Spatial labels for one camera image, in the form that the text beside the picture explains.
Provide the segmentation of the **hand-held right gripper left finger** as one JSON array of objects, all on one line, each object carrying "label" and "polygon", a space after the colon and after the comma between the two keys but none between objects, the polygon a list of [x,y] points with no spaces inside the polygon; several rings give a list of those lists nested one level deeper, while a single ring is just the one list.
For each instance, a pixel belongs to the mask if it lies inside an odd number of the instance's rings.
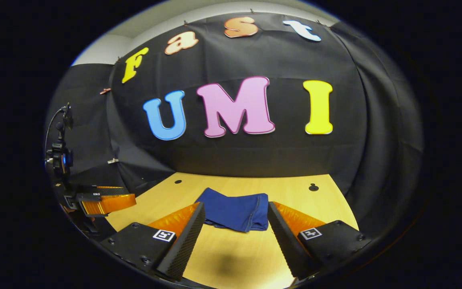
[{"label": "hand-held right gripper left finger", "polygon": [[147,225],[132,222],[100,245],[143,274],[180,281],[204,220],[204,203],[196,202]]}]

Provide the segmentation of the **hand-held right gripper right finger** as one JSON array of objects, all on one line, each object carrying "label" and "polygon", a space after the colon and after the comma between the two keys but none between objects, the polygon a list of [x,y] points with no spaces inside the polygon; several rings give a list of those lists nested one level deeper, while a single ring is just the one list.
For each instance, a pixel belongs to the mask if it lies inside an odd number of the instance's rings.
[{"label": "hand-held right gripper right finger", "polygon": [[344,221],[323,222],[270,201],[268,221],[293,277],[329,273],[352,260],[372,238]]}]

